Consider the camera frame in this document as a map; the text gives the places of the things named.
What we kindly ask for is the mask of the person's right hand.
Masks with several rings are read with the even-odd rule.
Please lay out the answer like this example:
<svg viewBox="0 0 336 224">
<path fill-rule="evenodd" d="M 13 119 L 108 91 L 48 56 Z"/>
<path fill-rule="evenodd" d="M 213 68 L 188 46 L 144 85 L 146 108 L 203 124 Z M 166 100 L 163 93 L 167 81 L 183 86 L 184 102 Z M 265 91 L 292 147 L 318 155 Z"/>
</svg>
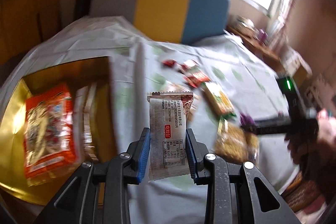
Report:
<svg viewBox="0 0 336 224">
<path fill-rule="evenodd" d="M 311 139 L 300 135 L 285 135 L 293 164 L 302 165 L 303 158 L 316 159 L 317 166 L 335 163 L 335 117 L 325 108 L 317 113 L 318 131 Z"/>
</svg>

